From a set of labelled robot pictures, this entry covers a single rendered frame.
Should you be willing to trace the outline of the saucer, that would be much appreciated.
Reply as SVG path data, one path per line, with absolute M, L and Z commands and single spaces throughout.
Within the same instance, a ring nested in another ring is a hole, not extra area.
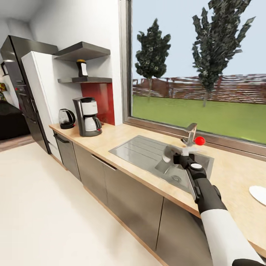
M 252 186 L 249 188 L 249 191 L 259 202 L 266 205 L 266 188 Z

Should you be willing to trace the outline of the paper coffee filter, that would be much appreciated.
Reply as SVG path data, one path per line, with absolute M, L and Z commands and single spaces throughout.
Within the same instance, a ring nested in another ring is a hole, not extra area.
M 169 165 L 176 168 L 179 164 L 174 164 L 173 162 L 173 156 L 174 154 L 181 154 L 180 150 L 178 150 L 176 147 L 168 146 L 164 152 L 163 152 L 163 160 L 167 162 Z

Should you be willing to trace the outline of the bottle of coffee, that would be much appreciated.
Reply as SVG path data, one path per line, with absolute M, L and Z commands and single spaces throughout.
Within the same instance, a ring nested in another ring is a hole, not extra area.
M 78 59 L 76 64 L 78 66 L 78 76 L 79 77 L 88 76 L 87 71 L 86 71 L 86 62 L 85 62 L 85 60 Z

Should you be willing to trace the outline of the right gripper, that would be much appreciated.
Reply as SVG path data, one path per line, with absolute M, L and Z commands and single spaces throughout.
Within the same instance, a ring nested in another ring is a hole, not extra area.
M 174 164 L 181 164 L 183 167 L 183 162 L 185 160 L 192 160 L 195 162 L 195 155 L 194 154 L 189 154 L 189 156 L 182 156 L 181 154 L 174 154 L 173 156 L 173 162 Z

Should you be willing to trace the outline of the electric kettle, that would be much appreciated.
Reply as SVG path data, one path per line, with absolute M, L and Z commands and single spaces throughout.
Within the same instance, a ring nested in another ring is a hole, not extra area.
M 76 118 L 71 110 L 65 108 L 60 109 L 58 117 L 61 129 L 70 129 L 74 127 Z

